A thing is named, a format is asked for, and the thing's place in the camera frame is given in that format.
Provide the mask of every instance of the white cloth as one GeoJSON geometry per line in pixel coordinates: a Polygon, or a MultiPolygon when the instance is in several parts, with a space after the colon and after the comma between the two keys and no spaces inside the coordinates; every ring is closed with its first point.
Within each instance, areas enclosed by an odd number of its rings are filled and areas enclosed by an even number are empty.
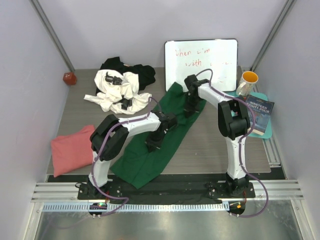
{"type": "Polygon", "coordinates": [[[98,92],[96,96],[85,95],[84,100],[99,104],[104,112],[111,110],[116,114],[134,114],[144,109],[148,105],[149,97],[152,96],[150,93],[138,94],[139,76],[132,72],[125,72],[122,76],[115,70],[99,70],[94,82],[101,92],[98,92]],[[107,82],[106,73],[108,76],[121,78],[122,84],[113,85],[112,82],[107,82]],[[128,106],[127,110],[121,108],[120,102],[114,104],[123,99],[122,96],[128,100],[132,99],[132,106],[128,106]]]}

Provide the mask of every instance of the whiteboard frame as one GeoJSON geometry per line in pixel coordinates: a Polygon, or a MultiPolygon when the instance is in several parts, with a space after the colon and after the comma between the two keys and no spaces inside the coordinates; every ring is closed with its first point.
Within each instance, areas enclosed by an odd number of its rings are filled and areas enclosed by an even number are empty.
{"type": "MultiPolygon", "coordinates": [[[[166,78],[166,44],[168,42],[192,42],[192,41],[214,41],[214,40],[236,40],[236,72],[238,69],[238,54],[239,54],[239,42],[238,39],[236,38],[212,38],[212,39],[192,39],[192,40],[168,40],[164,43],[164,81],[165,81],[165,91],[167,92],[167,78],[166,78]]],[[[232,91],[228,91],[228,92],[233,92],[237,89],[237,82],[238,82],[238,74],[235,74],[236,78],[235,78],[235,89],[232,91]]]]}

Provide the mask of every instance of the red object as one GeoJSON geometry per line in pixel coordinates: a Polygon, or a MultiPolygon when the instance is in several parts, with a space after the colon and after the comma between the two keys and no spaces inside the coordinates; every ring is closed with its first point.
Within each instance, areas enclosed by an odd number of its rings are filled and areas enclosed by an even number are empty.
{"type": "Polygon", "coordinates": [[[63,75],[63,81],[67,84],[67,85],[75,85],[77,82],[77,77],[73,72],[66,72],[63,75]]]}
{"type": "Polygon", "coordinates": [[[51,141],[54,177],[92,164],[94,154],[90,136],[94,131],[93,125],[87,125],[77,133],[58,136],[51,141]]]}

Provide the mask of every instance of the book title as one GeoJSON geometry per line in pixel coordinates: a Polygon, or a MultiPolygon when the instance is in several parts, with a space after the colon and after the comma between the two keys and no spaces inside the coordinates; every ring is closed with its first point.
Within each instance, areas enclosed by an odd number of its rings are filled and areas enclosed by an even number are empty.
{"type": "Polygon", "coordinates": [[[266,114],[270,114],[270,110],[268,110],[266,106],[263,106],[263,105],[261,105],[259,103],[251,101],[248,105],[253,110],[258,110],[258,111],[264,112],[266,114]]]}

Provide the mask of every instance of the whiteboard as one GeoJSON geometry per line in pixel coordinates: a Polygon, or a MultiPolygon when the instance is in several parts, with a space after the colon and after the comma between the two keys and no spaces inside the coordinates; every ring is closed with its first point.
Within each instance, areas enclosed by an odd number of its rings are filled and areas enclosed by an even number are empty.
{"type": "MultiPolygon", "coordinates": [[[[234,91],[237,83],[238,41],[236,39],[210,39],[167,41],[164,44],[165,89],[174,82],[188,89],[185,79],[204,69],[212,69],[212,86],[220,91],[234,91]]],[[[210,79],[207,71],[199,80],[210,79]]]]}

